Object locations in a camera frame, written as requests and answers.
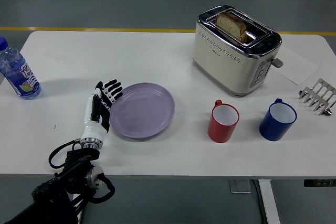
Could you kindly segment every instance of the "black cable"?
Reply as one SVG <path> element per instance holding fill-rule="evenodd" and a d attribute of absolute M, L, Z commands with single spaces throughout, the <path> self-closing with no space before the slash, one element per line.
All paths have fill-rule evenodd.
<path fill-rule="evenodd" d="M 90 199 L 90 202 L 91 203 L 94 203 L 94 204 L 99 204 L 99 203 L 102 203 L 102 202 L 105 202 L 107 201 L 108 199 L 110 199 L 114 193 L 116 192 L 115 190 L 115 187 L 112 185 L 112 182 L 106 178 L 105 174 L 104 173 L 100 173 L 97 175 L 97 179 L 100 179 L 101 181 L 103 181 L 107 188 L 110 190 L 107 194 L 105 194 L 104 196 L 100 197 L 100 198 L 91 198 Z"/>
<path fill-rule="evenodd" d="M 56 149 L 49 155 L 49 159 L 48 159 L 48 161 L 49 161 L 50 166 L 51 166 L 52 168 L 54 168 L 54 169 L 60 169 L 60 168 L 62 168 L 62 167 L 65 165 L 65 163 L 63 163 L 63 164 L 61 164 L 61 165 L 54 165 L 54 164 L 51 162 L 51 160 L 56 156 L 56 154 L 57 154 L 61 149 L 65 148 L 65 147 L 67 147 L 67 146 L 69 146 L 69 145 L 71 145 L 71 144 L 73 144 L 73 146 L 74 146 L 74 145 L 77 144 L 77 143 L 78 143 L 78 140 L 72 140 L 72 141 L 70 141 L 69 143 L 66 143 L 66 144 L 61 145 L 60 147 L 57 147 L 57 148 L 56 148 Z"/>
<path fill-rule="evenodd" d="M 76 144 L 79 144 L 80 145 L 80 139 L 76 139 L 75 140 L 75 143 L 72 145 L 72 150 L 74 151 L 75 150 L 75 146 Z"/>

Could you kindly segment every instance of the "red mug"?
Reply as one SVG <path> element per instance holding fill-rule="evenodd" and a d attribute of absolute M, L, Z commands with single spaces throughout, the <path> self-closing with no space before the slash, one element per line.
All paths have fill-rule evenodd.
<path fill-rule="evenodd" d="M 238 110 L 230 104 L 215 102 L 208 127 L 209 137 L 217 143 L 227 142 L 239 121 Z"/>

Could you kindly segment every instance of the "bread slice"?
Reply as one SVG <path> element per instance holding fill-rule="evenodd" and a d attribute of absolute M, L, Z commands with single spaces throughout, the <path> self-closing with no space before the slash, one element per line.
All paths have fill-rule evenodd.
<path fill-rule="evenodd" d="M 242 43 L 246 43 L 246 25 L 237 16 L 231 13 L 220 13 L 216 17 L 216 25 Z"/>

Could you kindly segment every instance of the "robot finger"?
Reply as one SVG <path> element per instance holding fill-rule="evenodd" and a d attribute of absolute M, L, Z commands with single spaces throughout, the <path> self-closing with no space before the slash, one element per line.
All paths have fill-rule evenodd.
<path fill-rule="evenodd" d="M 122 95 L 123 95 L 123 93 L 120 92 L 120 93 L 118 93 L 118 94 L 114 97 L 114 99 L 117 100 L 117 99 L 119 99 L 120 97 L 122 97 Z"/>
<path fill-rule="evenodd" d="M 106 88 L 105 90 L 104 90 L 104 92 L 107 94 L 107 93 L 110 93 L 113 89 L 116 89 L 117 87 L 119 87 L 121 85 L 121 83 L 120 82 L 118 82 L 118 83 L 115 83 L 115 84 L 113 84 L 112 86 L 109 86 L 108 88 Z"/>
<path fill-rule="evenodd" d="M 122 90 L 122 87 L 119 87 L 117 89 L 112 90 L 111 92 L 107 93 L 107 96 L 109 98 L 112 98 L 113 96 L 115 96 L 116 94 L 118 94 L 120 91 Z"/>
<path fill-rule="evenodd" d="M 106 89 L 107 87 L 111 86 L 111 85 L 114 85 L 116 84 L 118 81 L 117 80 L 112 80 L 112 81 L 109 81 L 107 83 L 104 84 L 104 89 Z"/>
<path fill-rule="evenodd" d="M 96 89 L 102 90 L 102 87 L 103 87 L 103 83 L 101 81 L 98 82 L 98 84 L 96 85 Z"/>

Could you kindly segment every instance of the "water bottle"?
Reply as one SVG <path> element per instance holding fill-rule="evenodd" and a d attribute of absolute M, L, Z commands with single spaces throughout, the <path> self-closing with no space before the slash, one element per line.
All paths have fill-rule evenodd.
<path fill-rule="evenodd" d="M 30 100 L 41 92 L 41 85 L 18 50 L 0 36 L 0 72 L 19 97 Z"/>

